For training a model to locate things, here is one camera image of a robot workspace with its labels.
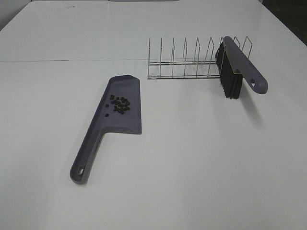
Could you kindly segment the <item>grey hand brush black bristles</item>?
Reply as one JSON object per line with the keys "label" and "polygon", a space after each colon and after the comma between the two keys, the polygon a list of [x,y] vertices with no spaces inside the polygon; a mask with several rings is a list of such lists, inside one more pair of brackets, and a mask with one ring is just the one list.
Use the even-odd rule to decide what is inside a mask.
{"label": "grey hand brush black bristles", "polygon": [[227,98],[238,99],[245,80],[258,94],[266,94],[268,83],[234,40],[225,36],[215,54],[220,83]]}

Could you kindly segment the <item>pile of coffee beans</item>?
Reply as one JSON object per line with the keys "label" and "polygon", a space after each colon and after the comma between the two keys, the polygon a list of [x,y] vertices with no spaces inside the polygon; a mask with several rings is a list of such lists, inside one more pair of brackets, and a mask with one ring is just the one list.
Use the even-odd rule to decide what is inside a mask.
{"label": "pile of coffee beans", "polygon": [[104,105],[104,109],[106,110],[106,117],[111,114],[124,115],[131,110],[131,102],[127,97],[111,94]]}

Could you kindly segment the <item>grey plastic dustpan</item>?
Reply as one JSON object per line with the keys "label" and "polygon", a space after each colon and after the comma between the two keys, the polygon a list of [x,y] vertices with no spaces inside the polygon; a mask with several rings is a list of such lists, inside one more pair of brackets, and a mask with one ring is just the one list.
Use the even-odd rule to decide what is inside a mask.
{"label": "grey plastic dustpan", "polygon": [[109,79],[80,149],[72,164],[70,178],[85,184],[104,134],[142,133],[140,80],[131,75]]}

